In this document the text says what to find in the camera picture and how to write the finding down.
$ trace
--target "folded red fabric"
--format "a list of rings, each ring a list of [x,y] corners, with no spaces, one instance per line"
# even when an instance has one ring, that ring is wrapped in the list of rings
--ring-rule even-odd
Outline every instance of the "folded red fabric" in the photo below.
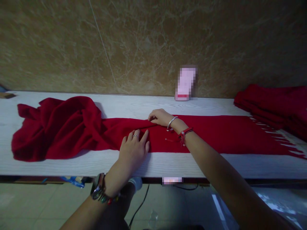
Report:
[[[234,104],[273,128],[307,141],[307,87],[263,88],[252,84],[238,92]]]
[[[102,119],[95,103],[84,96],[66,101],[47,98],[38,108],[19,104],[18,112],[25,120],[12,139],[16,160],[41,161],[67,159],[81,150],[119,150],[124,136],[149,129],[151,152],[183,152],[188,149],[176,140],[175,132],[148,120]],[[182,116],[186,124],[219,153],[277,154],[304,158],[302,152],[280,143],[293,145],[264,125],[245,116]]]

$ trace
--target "marble wall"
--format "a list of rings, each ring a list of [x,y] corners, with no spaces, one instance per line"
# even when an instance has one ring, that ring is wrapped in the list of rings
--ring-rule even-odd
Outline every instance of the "marble wall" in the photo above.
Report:
[[[0,6],[0,84],[8,89],[173,96],[186,64],[198,65],[201,97],[232,98],[250,83],[307,84],[303,0]]]

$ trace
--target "forearm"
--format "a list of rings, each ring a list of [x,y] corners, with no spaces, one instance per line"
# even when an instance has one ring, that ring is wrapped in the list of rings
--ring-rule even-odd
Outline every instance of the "forearm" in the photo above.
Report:
[[[178,119],[172,127],[180,133],[188,126]],[[186,134],[185,144],[242,229],[284,226],[229,162],[195,132]]]
[[[120,167],[119,162],[116,161],[105,176],[105,194],[108,197],[117,196],[129,178],[130,172],[125,168]],[[106,202],[101,203],[97,200],[93,200],[92,197],[89,196],[65,222],[61,230],[94,229],[107,207],[108,205]]]
[[[60,230],[90,230],[101,218],[102,213],[106,210],[107,204],[94,201],[92,197],[86,198],[81,206],[65,222]]]

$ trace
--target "pink box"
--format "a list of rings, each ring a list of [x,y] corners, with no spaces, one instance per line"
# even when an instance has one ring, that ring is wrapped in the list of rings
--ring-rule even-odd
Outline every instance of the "pink box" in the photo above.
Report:
[[[191,93],[193,91],[193,87],[195,87],[196,77],[197,67],[185,66],[180,68],[175,94],[176,101],[188,101],[191,99]]]

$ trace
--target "scarf fringe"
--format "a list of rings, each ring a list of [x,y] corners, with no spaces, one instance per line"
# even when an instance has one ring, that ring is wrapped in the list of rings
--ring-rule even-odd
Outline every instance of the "scarf fringe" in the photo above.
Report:
[[[294,141],[286,137],[280,130],[276,130],[255,118],[250,117],[250,119],[255,122],[256,125],[261,126],[261,129],[270,134],[270,136],[279,144],[286,146],[289,152],[299,156],[300,158],[307,159],[307,152],[302,147],[294,143]]]

